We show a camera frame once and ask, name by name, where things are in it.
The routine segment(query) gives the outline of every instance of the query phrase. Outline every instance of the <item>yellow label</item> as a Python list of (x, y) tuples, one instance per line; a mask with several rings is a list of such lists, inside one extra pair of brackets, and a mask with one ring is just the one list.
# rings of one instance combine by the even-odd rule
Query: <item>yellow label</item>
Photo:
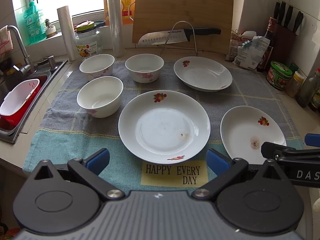
[(159, 187), (201, 187), (208, 182), (205, 161), (185, 161), (175, 165), (142, 163), (141, 185)]
[(121, 0), (122, 18), (123, 19), (129, 18), (128, 9), (129, 9), (130, 3), (131, 3), (131, 0)]

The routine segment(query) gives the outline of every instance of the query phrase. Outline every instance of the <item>cutting board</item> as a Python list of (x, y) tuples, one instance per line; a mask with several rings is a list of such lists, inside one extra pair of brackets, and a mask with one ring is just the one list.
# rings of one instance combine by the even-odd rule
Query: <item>cutting board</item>
[[(233, 0), (136, 0), (132, 42), (138, 43), (146, 33), (171, 30), (178, 21), (188, 21), (194, 28), (215, 27), (221, 34), (196, 35), (198, 49), (227, 54), (232, 25)], [(190, 28), (178, 24), (175, 29)], [(194, 48), (190, 42), (176, 44)]]

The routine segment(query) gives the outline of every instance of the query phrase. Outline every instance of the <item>white bowl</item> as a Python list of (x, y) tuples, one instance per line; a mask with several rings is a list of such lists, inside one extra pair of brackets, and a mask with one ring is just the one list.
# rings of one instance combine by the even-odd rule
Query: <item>white bowl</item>
[(210, 135), (204, 108), (169, 90), (150, 91), (122, 110), (118, 130), (127, 149), (147, 162), (177, 164), (198, 154)]
[(232, 83), (231, 73), (225, 66), (204, 57), (181, 58), (173, 70), (187, 86), (203, 92), (216, 92)]
[(164, 60), (154, 54), (138, 54), (125, 62), (130, 77), (139, 83), (150, 83), (160, 76)]
[(99, 54), (82, 62), (80, 71), (87, 76), (88, 81), (99, 77), (111, 76), (114, 61), (115, 58), (112, 55)]
[(271, 142), (286, 146), (277, 123), (265, 112), (251, 106), (236, 106), (221, 120), (220, 134), (226, 151), (233, 159), (245, 159), (249, 164), (263, 164), (261, 145)]
[(93, 117), (107, 117), (120, 107), (122, 90), (123, 83), (116, 77), (96, 78), (81, 88), (77, 103)]

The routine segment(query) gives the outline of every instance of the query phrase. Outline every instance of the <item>pink towel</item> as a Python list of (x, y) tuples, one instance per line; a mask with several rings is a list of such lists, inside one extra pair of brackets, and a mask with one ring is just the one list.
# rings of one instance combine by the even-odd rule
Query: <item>pink towel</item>
[(7, 27), (6, 25), (0, 29), (0, 56), (13, 49), (10, 32), (7, 30)]

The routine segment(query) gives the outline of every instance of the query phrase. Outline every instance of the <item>white plate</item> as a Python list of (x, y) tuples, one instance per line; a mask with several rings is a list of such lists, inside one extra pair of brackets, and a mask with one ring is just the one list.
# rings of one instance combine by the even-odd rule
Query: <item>white plate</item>
[(271, 142), (286, 146), (277, 123), (265, 112), (251, 106), (236, 106), (221, 120), (220, 134), (229, 156), (245, 159), (249, 164), (263, 164), (261, 145)]
[(232, 83), (229, 70), (204, 57), (184, 57), (176, 61), (174, 72), (187, 86), (204, 92), (215, 92)]
[(123, 144), (137, 157), (176, 164), (203, 149), (209, 139), (210, 121), (191, 97), (157, 90), (132, 99), (120, 115), (118, 129)]

